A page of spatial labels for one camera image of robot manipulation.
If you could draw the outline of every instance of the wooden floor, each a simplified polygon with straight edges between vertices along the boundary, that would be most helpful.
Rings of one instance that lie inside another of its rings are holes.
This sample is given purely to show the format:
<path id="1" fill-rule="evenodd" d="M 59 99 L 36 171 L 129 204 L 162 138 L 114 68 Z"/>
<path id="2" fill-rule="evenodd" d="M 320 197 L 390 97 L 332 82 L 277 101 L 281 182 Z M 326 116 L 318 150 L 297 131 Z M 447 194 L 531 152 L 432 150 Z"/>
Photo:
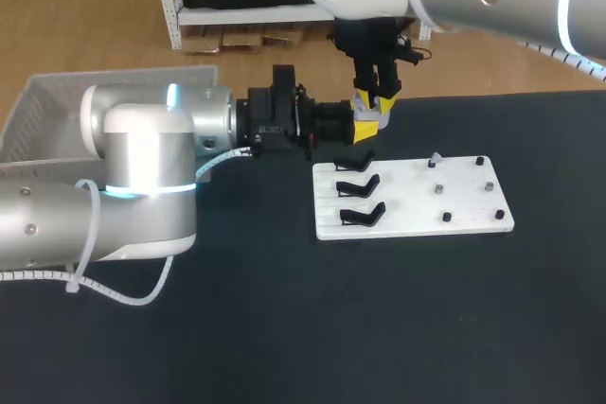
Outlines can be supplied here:
<path id="1" fill-rule="evenodd" d="M 587 76 L 484 34 L 438 36 L 432 61 L 401 65 L 403 97 L 603 89 Z M 215 63 L 238 97 L 265 86 L 274 63 L 294 63 L 319 100 L 351 96 L 349 59 L 330 43 L 260 55 L 186 56 L 170 49 L 159 0 L 0 0 L 0 125 L 35 73 Z"/>

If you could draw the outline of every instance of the white shelf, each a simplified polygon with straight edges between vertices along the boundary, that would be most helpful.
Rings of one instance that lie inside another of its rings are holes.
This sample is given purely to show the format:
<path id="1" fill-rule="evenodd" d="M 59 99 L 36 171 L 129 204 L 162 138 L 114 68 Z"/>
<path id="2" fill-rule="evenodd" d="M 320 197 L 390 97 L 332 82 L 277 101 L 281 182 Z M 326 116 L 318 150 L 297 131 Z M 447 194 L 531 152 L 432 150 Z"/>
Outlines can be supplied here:
<path id="1" fill-rule="evenodd" d="M 273 7 L 269 9 L 186 9 L 178 14 L 179 26 L 222 24 L 301 23 L 332 21 L 334 17 L 317 5 Z"/>

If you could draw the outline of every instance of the plastic crate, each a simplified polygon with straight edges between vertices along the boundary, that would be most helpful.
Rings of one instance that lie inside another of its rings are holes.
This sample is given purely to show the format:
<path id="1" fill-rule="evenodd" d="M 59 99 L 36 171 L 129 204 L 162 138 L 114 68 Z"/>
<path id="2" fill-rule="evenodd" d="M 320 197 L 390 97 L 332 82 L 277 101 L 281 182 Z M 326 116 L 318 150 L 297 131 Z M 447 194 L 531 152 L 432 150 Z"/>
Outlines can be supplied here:
<path id="1" fill-rule="evenodd" d="M 95 84 L 217 85 L 214 65 L 35 75 L 15 102 L 0 135 L 0 178 L 39 178 L 105 185 L 102 160 L 80 136 L 80 101 Z"/>

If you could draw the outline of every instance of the cable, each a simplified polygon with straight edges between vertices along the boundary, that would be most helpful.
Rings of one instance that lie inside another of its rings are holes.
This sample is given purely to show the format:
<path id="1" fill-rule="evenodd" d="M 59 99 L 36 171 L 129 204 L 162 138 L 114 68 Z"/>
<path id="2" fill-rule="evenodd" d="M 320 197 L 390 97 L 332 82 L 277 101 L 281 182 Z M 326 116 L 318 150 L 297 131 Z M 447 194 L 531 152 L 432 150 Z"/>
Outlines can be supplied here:
<path id="1" fill-rule="evenodd" d="M 210 160 L 208 163 L 206 163 L 196 171 L 196 182 L 200 182 L 200 179 L 204 174 L 206 174 L 210 169 L 222 163 L 223 161 L 227 161 L 232 158 L 250 158 L 251 156 L 253 156 L 253 152 L 250 150 L 250 147 L 242 147 L 241 149 L 233 149 L 227 151 L 226 153 L 222 153 L 221 155 Z"/>
<path id="2" fill-rule="evenodd" d="M 76 293 L 78 290 L 80 290 L 79 282 L 84 275 L 88 261 L 91 259 L 91 254 L 95 248 L 95 243 L 97 243 L 98 228 L 101 219 L 101 197 L 98 194 L 98 186 L 92 180 L 78 180 L 76 183 L 76 188 L 84 188 L 85 185 L 87 185 L 91 191 L 93 203 L 91 209 L 91 222 L 88 226 L 88 235 L 86 236 L 86 243 L 84 244 L 80 264 L 78 264 L 76 272 L 72 275 L 71 281 L 65 286 L 65 291 L 69 293 Z"/>
<path id="3" fill-rule="evenodd" d="M 166 283 L 167 278 L 169 276 L 170 266 L 172 265 L 173 256 L 167 257 L 166 262 L 164 263 L 164 268 L 160 273 L 160 278 L 156 283 L 155 287 L 151 291 L 151 293 L 143 298 L 133 298 L 127 297 L 126 295 L 122 295 L 115 290 L 108 288 L 107 286 L 103 286 L 97 281 L 87 278 L 86 276 L 82 276 L 79 280 L 79 284 L 81 286 L 85 286 L 86 288 L 93 290 L 101 295 L 104 295 L 112 300 L 115 300 L 123 305 L 128 305 L 131 307 L 143 307 L 148 305 L 155 297 L 160 294 L 160 290 L 164 287 L 164 283 Z M 45 281 L 65 281 L 67 283 L 72 282 L 74 278 L 73 273 L 68 272 L 56 272 L 52 270 L 21 270 L 17 272 L 1 272 L 0 273 L 0 281 L 29 281 L 29 280 L 45 280 Z"/>
<path id="4" fill-rule="evenodd" d="M 233 149 L 226 153 L 223 153 L 213 160 L 210 160 L 204 166 L 200 167 L 196 172 L 196 180 L 200 179 L 203 174 L 208 172 L 214 166 L 222 163 L 223 161 L 229 160 L 231 158 L 239 158 L 244 156 L 252 156 L 252 152 L 249 147 L 241 148 L 241 149 Z M 131 307 L 143 307 L 153 302 L 155 298 L 160 294 L 160 291 L 164 287 L 164 284 L 169 277 L 170 267 L 172 266 L 172 261 L 174 256 L 167 257 L 166 262 L 164 263 L 164 268 L 160 272 L 160 277 L 158 278 L 155 287 L 150 292 L 149 295 L 142 298 L 133 298 L 123 295 L 115 290 L 108 288 L 107 286 L 103 286 L 99 282 L 87 278 L 83 276 L 84 270 L 88 265 L 88 261 L 90 260 L 91 253 L 95 248 L 95 242 L 97 241 L 98 228 L 100 223 L 100 195 L 98 192 L 98 187 L 95 182 L 89 180 L 80 180 L 76 183 L 76 187 L 83 188 L 85 185 L 91 190 L 91 199 L 92 199 L 92 213 L 91 213 L 91 222 L 88 229 L 88 236 L 86 238 L 86 243 L 84 245 L 84 249 L 82 250 L 82 256 L 80 259 L 80 264 L 76 269 L 76 272 L 57 272 L 52 270 L 22 270 L 17 272 L 0 272 L 0 282 L 1 281 L 63 281 L 66 282 L 65 290 L 70 293 L 78 292 L 80 286 L 85 286 L 86 288 L 93 290 L 101 295 L 104 295 L 112 300 L 119 302 L 123 305 L 128 305 Z"/>
<path id="5" fill-rule="evenodd" d="M 578 56 L 567 53 L 565 51 L 560 51 L 552 47 L 539 46 L 537 44 L 524 42 L 518 44 L 520 46 L 525 46 L 529 49 L 539 51 L 541 54 L 547 57 L 551 57 L 552 59 L 561 61 L 569 66 L 575 67 L 580 72 L 585 73 L 586 75 L 589 75 L 592 78 L 601 80 L 602 82 L 606 82 L 606 67 L 600 65 L 596 61 L 592 61 L 583 56 Z"/>
<path id="6" fill-rule="evenodd" d="M 426 47 L 414 47 L 413 46 L 413 51 L 427 53 L 427 56 L 423 56 L 423 61 L 430 61 L 434 57 L 434 53 L 432 51 L 430 51 L 429 49 L 427 49 Z"/>

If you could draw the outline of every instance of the black clip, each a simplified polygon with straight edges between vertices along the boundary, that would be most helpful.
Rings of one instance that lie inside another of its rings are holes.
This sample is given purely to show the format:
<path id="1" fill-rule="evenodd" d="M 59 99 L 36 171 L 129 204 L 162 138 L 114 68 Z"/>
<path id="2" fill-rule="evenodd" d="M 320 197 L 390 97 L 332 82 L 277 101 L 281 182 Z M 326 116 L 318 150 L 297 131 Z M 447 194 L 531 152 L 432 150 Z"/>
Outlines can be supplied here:
<path id="1" fill-rule="evenodd" d="M 337 191 L 340 198 L 363 198 L 366 199 L 377 188 L 381 182 L 379 174 L 375 174 L 370 177 L 370 180 L 365 186 L 359 186 L 358 184 L 350 184 L 348 182 L 337 182 Z"/>
<path id="2" fill-rule="evenodd" d="M 355 161 L 349 158 L 335 158 L 334 165 L 337 172 L 346 170 L 355 170 L 356 172 L 364 172 L 370 166 L 370 163 L 375 159 L 375 150 L 369 150 L 362 161 Z"/>
<path id="3" fill-rule="evenodd" d="M 356 212 L 354 210 L 341 210 L 341 223 L 344 226 L 358 225 L 373 227 L 387 211 L 385 202 L 379 202 L 370 214 Z"/>

